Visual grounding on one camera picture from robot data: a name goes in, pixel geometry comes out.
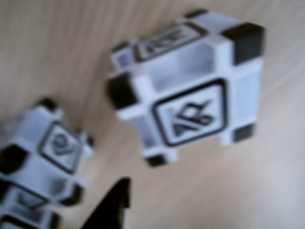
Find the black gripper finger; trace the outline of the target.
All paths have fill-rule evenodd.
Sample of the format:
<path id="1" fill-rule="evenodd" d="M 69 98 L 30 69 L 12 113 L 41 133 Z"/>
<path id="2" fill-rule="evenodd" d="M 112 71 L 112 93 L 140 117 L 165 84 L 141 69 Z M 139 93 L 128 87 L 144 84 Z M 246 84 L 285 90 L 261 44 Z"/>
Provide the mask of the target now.
<path id="1" fill-rule="evenodd" d="M 120 178 L 107 192 L 82 229 L 122 229 L 124 213 L 131 207 L 131 178 Z"/>

